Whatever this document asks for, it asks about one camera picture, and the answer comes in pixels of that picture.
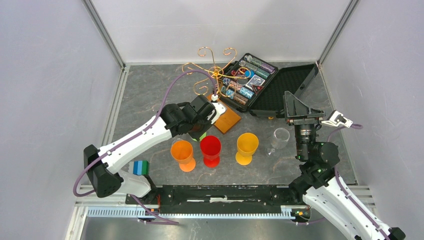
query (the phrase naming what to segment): orange plastic glass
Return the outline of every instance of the orange plastic glass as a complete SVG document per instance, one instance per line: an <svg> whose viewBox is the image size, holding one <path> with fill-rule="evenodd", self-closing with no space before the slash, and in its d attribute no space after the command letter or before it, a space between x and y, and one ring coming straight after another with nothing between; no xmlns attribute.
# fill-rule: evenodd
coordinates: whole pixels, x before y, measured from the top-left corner
<svg viewBox="0 0 424 240"><path fill-rule="evenodd" d="M196 167L196 160L193 158L193 146L185 140L175 142L171 147L171 155L183 172L190 172Z"/></svg>

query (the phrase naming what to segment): clear glass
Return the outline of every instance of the clear glass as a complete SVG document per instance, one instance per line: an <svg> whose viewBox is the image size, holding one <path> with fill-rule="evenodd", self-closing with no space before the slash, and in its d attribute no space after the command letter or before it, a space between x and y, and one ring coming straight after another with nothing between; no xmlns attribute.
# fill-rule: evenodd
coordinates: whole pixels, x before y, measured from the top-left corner
<svg viewBox="0 0 424 240"><path fill-rule="evenodd" d="M176 139L174 139L174 140L172 141L171 146L172 146L172 145L174 145L174 143L176 143L176 142L178 142L178 141L182 141L182 140L184 140L184 139L182 139L182 138L176 138Z"/></svg>
<svg viewBox="0 0 424 240"><path fill-rule="evenodd" d="M290 133L284 127L277 128L270 137L270 145L266 149L267 156L273 156L278 149L284 148L289 142Z"/></svg>

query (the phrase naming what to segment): open case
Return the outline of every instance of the open case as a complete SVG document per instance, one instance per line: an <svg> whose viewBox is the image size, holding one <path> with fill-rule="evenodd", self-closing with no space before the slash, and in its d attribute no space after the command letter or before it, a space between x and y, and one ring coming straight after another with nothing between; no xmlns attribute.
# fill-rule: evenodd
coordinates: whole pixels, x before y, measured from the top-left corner
<svg viewBox="0 0 424 240"><path fill-rule="evenodd" d="M248 55L251 54L246 53L240 60L242 61L244 57ZM240 68L239 62L240 61L236 61L230 64L224 70L226 75L230 76L237 71ZM318 74L318 71L318 66L315 63L284 67L281 69L276 68L275 73L270 74L269 77L265 79L262 84L263 89L254 93L245 104L241 104L239 101L234 100L233 97L221 96L220 99L229 106L237 109L239 112L249 112L252 116L284 118L284 92L289 91L296 97L300 97L311 80Z"/></svg>

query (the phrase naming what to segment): blue block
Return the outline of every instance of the blue block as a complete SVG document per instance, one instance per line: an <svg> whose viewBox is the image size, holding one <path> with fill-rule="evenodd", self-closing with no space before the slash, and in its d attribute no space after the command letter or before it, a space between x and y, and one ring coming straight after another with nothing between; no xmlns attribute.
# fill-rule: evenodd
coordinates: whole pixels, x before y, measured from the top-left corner
<svg viewBox="0 0 424 240"><path fill-rule="evenodd" d="M134 169L132 170L132 174L141 176L142 175L142 169L143 169L143 161L135 161L134 162Z"/></svg>

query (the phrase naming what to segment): yellow cup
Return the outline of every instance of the yellow cup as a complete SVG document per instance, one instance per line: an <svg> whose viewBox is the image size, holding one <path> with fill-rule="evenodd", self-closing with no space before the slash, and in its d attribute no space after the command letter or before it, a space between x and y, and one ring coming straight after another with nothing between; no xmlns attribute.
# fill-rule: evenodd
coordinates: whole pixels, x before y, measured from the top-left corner
<svg viewBox="0 0 424 240"><path fill-rule="evenodd" d="M193 146L185 140L174 143L171 147L172 157L179 163L179 168L183 172L190 172L196 167L196 160L193 158Z"/></svg>
<svg viewBox="0 0 424 240"><path fill-rule="evenodd" d="M248 165L252 161L252 155L259 146L258 137L250 132L243 133L237 139L237 153L235 160L240 165Z"/></svg>

